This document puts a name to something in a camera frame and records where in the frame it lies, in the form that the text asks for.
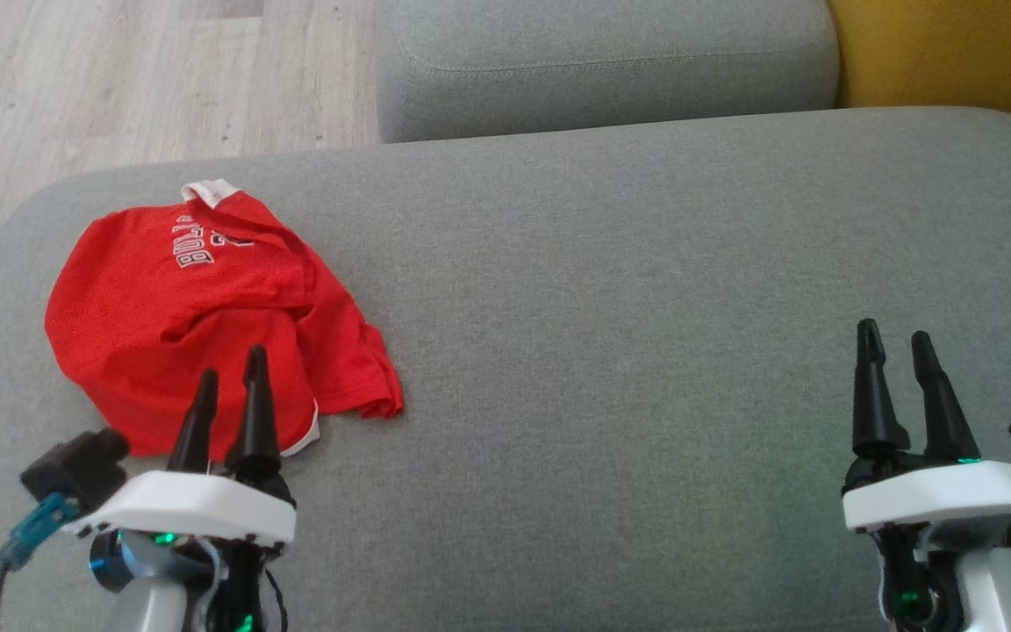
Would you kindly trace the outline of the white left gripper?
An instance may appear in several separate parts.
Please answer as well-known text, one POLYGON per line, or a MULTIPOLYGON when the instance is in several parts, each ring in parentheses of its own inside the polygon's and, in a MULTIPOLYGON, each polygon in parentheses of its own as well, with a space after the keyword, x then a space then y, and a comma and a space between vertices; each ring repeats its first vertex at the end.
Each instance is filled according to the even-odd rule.
POLYGON ((252 540, 260 547, 292 544, 296 540, 296 508, 289 501, 242 484, 264 483, 282 467, 268 352, 262 345, 249 349, 242 384, 245 400, 240 426, 225 459, 225 467, 240 483, 208 473, 219 377, 216 370, 205 369, 166 471, 127 475, 96 511, 70 521, 61 532, 81 535, 88 528, 95 533, 132 529, 252 540))

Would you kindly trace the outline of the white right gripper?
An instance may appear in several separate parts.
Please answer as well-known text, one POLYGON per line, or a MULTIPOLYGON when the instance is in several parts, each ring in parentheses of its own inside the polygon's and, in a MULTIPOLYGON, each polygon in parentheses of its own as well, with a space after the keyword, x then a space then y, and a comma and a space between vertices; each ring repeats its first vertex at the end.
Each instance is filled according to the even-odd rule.
POLYGON ((927 445, 908 455, 907 430, 896 420, 886 350, 872 319, 856 327, 853 452, 842 489, 850 531, 1011 515, 1011 463, 982 460, 966 413, 927 332, 912 335, 912 363, 922 391, 927 445))

